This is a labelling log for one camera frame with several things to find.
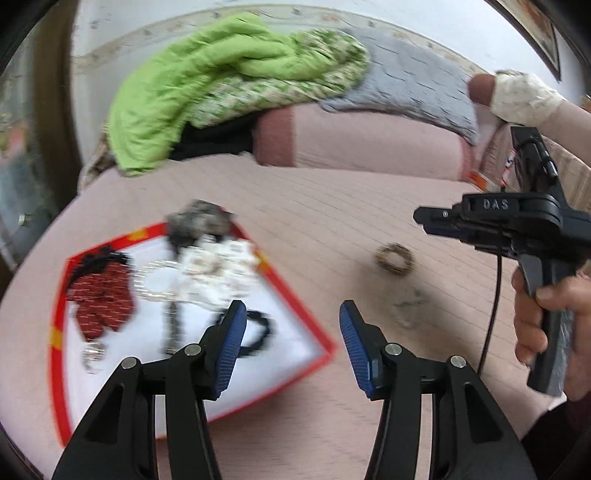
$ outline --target black cloth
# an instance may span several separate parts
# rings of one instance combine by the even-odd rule
[[[546,412],[521,443],[538,480],[589,480],[591,393]]]
[[[252,129],[263,112],[248,113],[208,128],[195,128],[187,123],[181,134],[181,141],[173,145],[169,158],[181,161],[187,158],[241,152],[252,153]]]

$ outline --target black cable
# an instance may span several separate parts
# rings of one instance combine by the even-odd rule
[[[505,187],[501,187],[501,192],[505,191]],[[499,230],[499,240],[501,239],[502,231]],[[486,331],[486,339],[482,347],[482,353],[480,354],[480,361],[478,362],[478,369],[476,374],[481,375],[482,369],[484,368],[484,362],[486,362],[486,356],[488,354],[488,348],[491,344],[492,329],[495,326],[496,311],[499,308],[499,300],[501,298],[501,281],[503,277],[503,250],[501,242],[499,242],[498,249],[496,251],[496,287],[495,287],[495,299],[492,302],[491,319],[488,322],[488,330]]]

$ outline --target white wall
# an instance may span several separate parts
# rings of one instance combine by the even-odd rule
[[[73,55],[91,56],[125,34],[194,11],[257,4],[253,0],[201,0],[198,3],[196,8],[197,2],[193,0],[80,0]],[[272,3],[295,5],[286,0]],[[584,93],[579,63],[560,36],[562,81],[558,82],[519,32],[485,0],[306,0],[305,4],[366,15],[413,30],[490,72],[512,69],[535,73],[575,103],[579,103]],[[165,44],[148,45],[92,72],[74,75],[74,116],[85,161],[96,147],[98,129],[106,118],[117,85]]]

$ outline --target blue gripper pad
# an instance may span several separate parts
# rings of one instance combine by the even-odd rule
[[[351,300],[344,301],[341,304],[339,324],[357,384],[365,392],[367,397],[371,398],[375,390],[372,382],[371,360],[359,334],[359,330],[365,327],[365,322],[355,303]]]
[[[244,331],[246,331],[246,306],[244,303],[240,300],[234,300],[230,304],[222,323],[228,320],[231,321],[231,324],[217,356],[215,366],[216,380],[212,390],[216,398],[219,398],[222,392],[228,388],[242,338],[244,337]]]

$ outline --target beaded bracelet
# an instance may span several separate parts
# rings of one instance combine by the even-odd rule
[[[404,259],[404,265],[399,267],[390,262],[388,260],[390,253],[400,255]],[[378,248],[375,253],[375,259],[381,267],[401,277],[408,275],[414,268],[413,253],[400,244],[389,244]]]

